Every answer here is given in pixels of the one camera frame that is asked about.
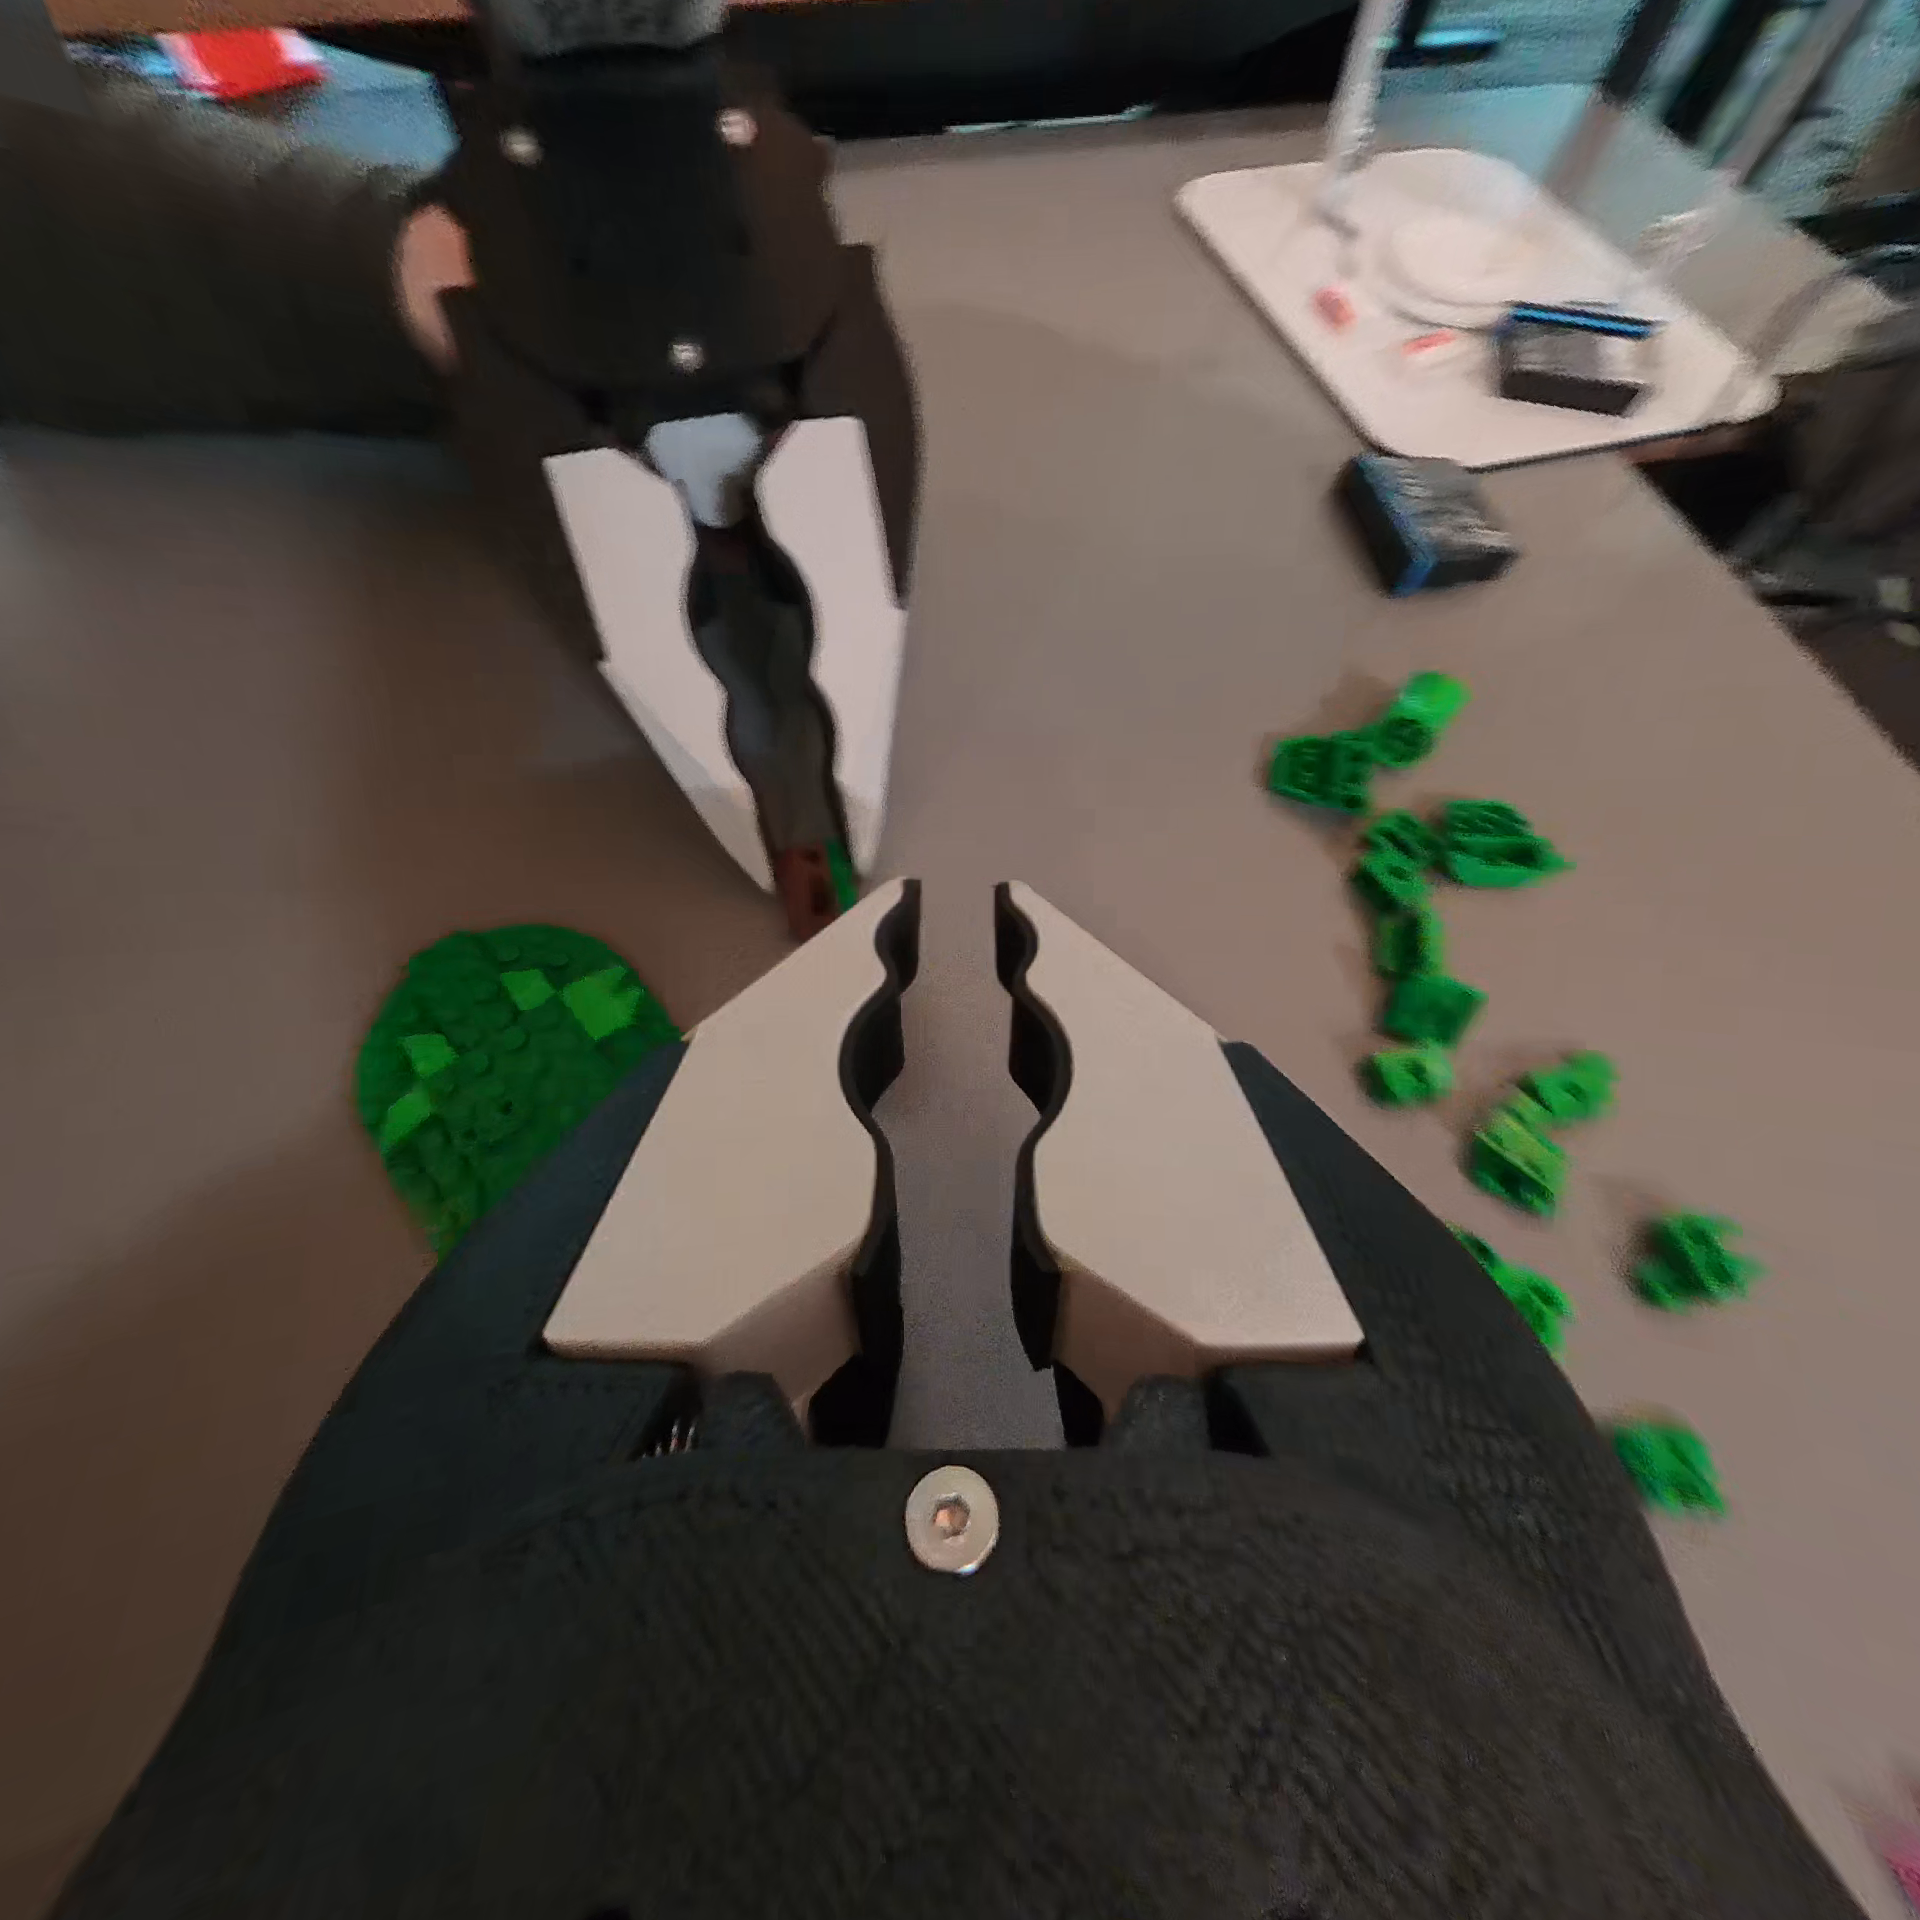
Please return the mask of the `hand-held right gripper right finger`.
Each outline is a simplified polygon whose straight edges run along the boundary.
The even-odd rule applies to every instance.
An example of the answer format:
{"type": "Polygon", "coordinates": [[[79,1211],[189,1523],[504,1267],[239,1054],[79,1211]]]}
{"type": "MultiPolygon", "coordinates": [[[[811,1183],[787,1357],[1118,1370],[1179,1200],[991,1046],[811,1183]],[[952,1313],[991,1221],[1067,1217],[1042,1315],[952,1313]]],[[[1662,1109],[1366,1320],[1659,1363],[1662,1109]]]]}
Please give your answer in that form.
{"type": "Polygon", "coordinates": [[[1144,1378],[1358,1354],[1228,1041],[1026,882],[991,904],[1011,1073],[1036,1110],[1011,1257],[1028,1361],[1122,1402],[1144,1378]]]}

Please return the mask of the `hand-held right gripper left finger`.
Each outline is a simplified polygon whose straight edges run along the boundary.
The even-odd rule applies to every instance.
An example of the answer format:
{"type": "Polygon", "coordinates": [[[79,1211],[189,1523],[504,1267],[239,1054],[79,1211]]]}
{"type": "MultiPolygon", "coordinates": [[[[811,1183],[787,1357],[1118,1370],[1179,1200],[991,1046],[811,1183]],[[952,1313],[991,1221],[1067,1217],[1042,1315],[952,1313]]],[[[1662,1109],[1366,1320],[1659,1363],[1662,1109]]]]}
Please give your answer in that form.
{"type": "Polygon", "coordinates": [[[895,1158],[922,883],[886,880],[688,1034],[544,1322],[551,1353],[893,1402],[895,1158]]]}

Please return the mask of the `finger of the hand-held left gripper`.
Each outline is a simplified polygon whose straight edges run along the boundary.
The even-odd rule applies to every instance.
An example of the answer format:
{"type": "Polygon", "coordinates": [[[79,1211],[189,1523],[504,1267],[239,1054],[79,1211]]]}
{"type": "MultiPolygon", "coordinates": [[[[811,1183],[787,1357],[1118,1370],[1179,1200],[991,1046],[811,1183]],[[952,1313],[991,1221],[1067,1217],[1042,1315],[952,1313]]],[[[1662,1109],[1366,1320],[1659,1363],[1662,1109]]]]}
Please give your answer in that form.
{"type": "Polygon", "coordinates": [[[794,565],[811,622],[811,685],[832,720],[850,853],[877,853],[893,773],[904,609],[860,419],[794,422],[757,472],[759,521],[794,565]]]}
{"type": "Polygon", "coordinates": [[[727,693],[688,619],[698,538],[682,494],[622,447],[556,451],[542,472],[603,681],[711,838],[773,893],[757,797],[730,747],[727,693]]]}

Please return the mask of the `person's left forearm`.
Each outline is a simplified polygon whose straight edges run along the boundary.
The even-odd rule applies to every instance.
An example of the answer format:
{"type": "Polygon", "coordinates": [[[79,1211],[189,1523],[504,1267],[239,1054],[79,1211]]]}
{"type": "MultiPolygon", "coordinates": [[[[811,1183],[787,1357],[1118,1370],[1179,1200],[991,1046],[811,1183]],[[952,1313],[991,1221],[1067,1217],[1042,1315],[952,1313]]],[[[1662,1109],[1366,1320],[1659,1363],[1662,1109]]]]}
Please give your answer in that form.
{"type": "Polygon", "coordinates": [[[5,102],[2,418],[85,437],[420,438],[446,377],[400,294],[430,176],[98,77],[5,102]]]}

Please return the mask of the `grey desk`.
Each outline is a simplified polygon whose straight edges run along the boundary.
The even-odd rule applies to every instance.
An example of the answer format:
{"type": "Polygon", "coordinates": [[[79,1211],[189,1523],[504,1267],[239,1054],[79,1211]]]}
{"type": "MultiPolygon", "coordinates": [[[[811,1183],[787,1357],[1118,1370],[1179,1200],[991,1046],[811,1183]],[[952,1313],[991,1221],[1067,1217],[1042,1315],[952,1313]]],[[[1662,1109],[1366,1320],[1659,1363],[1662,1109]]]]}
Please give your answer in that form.
{"type": "MultiPolygon", "coordinates": [[[[1248,1039],[1439,1217],[1575,1302],[1597,1411],[1708,1440],[1662,1546],[1724,1694],[1861,1906],[1915,1774],[1915,776],[1637,467],[1500,475],[1516,570],[1387,602],[1325,487],[1348,433],[1179,229],[1278,115],[855,151],[927,447],[882,869],[924,882],[895,1440],[1038,1446],[1006,1298],[991,887],[1024,880],[1248,1039]],[[1412,673],[1467,709],[1380,806],[1503,799],[1573,861],[1438,882],[1486,991],[1456,1090],[1363,1090],[1358,825],[1283,735],[1412,673]],[[1564,1050],[1618,1066],[1534,1221],[1467,1134],[1564,1050]],[[1646,1307],[1663,1211],[1742,1302],[1646,1307]]],[[[426,1248],[351,1119],[356,1045],[453,927],[557,920],[676,1018],[784,947],[495,561],[436,450],[5,450],[5,1914],[36,1914],[175,1713],[277,1490],[426,1248]]]]}

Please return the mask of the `person's left hand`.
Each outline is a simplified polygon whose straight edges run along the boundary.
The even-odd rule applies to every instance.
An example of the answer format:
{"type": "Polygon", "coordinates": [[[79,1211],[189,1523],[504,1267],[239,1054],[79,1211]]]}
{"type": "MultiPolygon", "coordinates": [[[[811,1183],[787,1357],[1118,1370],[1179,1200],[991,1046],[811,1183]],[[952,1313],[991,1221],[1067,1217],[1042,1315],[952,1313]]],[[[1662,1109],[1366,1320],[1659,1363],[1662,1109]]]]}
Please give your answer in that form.
{"type": "Polygon", "coordinates": [[[444,294],[469,280],[467,233],[442,202],[420,202],[400,221],[392,243],[395,309],[422,359],[446,370],[455,343],[444,294]]]}

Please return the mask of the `pile of small green bricks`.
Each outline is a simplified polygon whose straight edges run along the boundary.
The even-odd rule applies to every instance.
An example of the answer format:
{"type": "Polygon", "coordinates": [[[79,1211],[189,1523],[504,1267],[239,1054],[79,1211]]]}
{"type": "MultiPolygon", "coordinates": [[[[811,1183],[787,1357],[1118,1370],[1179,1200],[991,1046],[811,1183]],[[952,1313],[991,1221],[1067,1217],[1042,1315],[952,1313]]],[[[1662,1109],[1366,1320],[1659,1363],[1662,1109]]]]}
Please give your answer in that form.
{"type": "MultiPolygon", "coordinates": [[[[1283,735],[1263,765],[1270,797],[1335,811],[1358,825],[1348,880],[1383,993],[1376,1018],[1383,1045],[1363,1056],[1358,1079],[1376,1106],[1394,1113],[1431,1109],[1454,1094],[1456,1056],[1486,1006],[1486,991],[1450,966],[1434,887],[1514,893],[1573,866],[1522,809],[1503,799],[1446,799],[1434,814],[1376,801],[1379,778],[1429,761],[1470,696],[1460,679],[1427,670],[1406,679],[1360,727],[1283,735]]],[[[1603,1119],[1615,1091],[1615,1063],[1588,1046],[1526,1066],[1470,1129],[1467,1182],[1516,1214],[1556,1217],[1567,1194],[1567,1136],[1603,1119]]],[[[1483,1235],[1463,1227],[1451,1234],[1559,1359],[1575,1320],[1570,1296],[1547,1274],[1502,1257],[1483,1235]]],[[[1693,1311],[1747,1301],[1762,1270],[1732,1217],[1677,1208],[1646,1224],[1627,1283],[1646,1307],[1693,1311]]],[[[1675,1517],[1725,1514],[1717,1458],[1693,1426],[1629,1414],[1614,1418],[1606,1433],[1644,1503],[1675,1517]]]]}

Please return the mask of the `red and white packet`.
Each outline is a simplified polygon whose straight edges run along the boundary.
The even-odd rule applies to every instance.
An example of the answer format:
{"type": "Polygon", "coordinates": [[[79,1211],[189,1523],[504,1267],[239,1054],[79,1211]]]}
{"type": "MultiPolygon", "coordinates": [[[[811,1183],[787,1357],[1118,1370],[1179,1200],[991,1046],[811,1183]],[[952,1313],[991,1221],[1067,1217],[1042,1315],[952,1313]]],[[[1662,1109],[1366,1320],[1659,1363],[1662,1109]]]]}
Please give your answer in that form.
{"type": "Polygon", "coordinates": [[[186,90],[218,105],[268,101],[327,79],[322,49],[295,30],[160,32],[156,45],[186,90]]]}

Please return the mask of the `white tray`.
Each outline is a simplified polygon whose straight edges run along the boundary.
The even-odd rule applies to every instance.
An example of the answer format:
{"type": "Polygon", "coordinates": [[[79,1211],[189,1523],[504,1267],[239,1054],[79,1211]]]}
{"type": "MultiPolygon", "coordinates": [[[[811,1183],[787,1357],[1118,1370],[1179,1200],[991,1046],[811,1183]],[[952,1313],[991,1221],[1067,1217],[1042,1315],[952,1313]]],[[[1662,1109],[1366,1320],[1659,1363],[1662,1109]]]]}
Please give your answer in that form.
{"type": "Polygon", "coordinates": [[[1314,159],[1198,176],[1174,195],[1203,251],[1356,433],[1380,451],[1486,472],[1772,413],[1779,351],[1742,346],[1677,290],[1680,262],[1734,190],[1714,177],[1699,206],[1618,243],[1580,207],[1611,138],[1606,115],[1587,115],[1547,182],[1488,151],[1383,144],[1384,71],[1418,45],[1408,16],[1421,11],[1360,3],[1314,159]],[[1662,319],[1653,393],[1618,418],[1502,400],[1492,334],[1516,301],[1662,319]],[[1451,368],[1403,368],[1400,343],[1427,328],[1463,328],[1477,345],[1451,368]]]}

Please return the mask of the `black battery with blue edge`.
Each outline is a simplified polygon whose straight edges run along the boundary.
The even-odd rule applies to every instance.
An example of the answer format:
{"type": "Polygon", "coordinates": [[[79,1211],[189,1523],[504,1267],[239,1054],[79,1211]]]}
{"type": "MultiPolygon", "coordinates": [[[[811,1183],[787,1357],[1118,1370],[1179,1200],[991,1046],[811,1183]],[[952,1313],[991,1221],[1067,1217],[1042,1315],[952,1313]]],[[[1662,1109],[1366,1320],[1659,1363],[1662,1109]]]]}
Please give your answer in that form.
{"type": "Polygon", "coordinates": [[[1663,321],[1592,303],[1510,303],[1492,334],[1502,400],[1618,418],[1656,383],[1663,321]]]}
{"type": "Polygon", "coordinates": [[[1454,462],[1360,451],[1339,467],[1333,501],[1387,597],[1483,584],[1520,558],[1477,475],[1454,462]]]}

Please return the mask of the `round green base plate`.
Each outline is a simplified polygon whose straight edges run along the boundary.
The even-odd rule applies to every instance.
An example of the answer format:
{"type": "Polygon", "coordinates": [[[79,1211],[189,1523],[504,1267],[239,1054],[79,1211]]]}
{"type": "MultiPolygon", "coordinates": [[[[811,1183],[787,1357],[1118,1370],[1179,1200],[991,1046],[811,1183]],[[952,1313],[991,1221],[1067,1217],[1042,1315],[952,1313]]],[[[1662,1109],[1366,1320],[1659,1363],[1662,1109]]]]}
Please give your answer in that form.
{"type": "Polygon", "coordinates": [[[455,930],[418,947],[374,1013],[351,1102],[435,1257],[682,1026],[640,973],[575,927],[455,930]]]}

